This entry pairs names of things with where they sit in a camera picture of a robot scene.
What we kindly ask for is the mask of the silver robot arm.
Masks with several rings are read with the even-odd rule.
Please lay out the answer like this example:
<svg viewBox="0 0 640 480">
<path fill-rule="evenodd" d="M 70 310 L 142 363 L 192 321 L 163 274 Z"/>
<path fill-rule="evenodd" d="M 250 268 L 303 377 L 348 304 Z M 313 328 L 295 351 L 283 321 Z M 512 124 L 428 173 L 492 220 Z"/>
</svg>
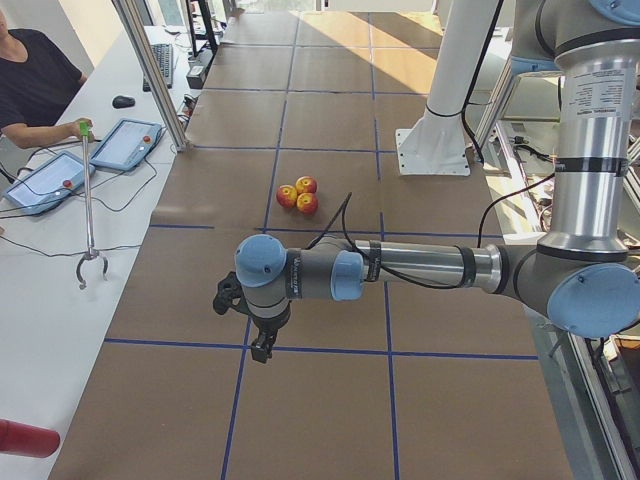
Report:
<svg viewBox="0 0 640 480">
<path fill-rule="evenodd" d="M 360 298 L 366 284 L 475 287 L 516 299 L 557 328 L 597 339 L 639 317 L 639 280 L 617 234 L 639 63 L 635 1 L 519 1 L 507 69 L 564 79 L 549 231 L 535 246 L 420 245 L 321 234 L 303 249 L 246 238 L 217 287 L 214 310 L 246 314 L 255 361 L 272 355 L 295 299 Z"/>
</svg>

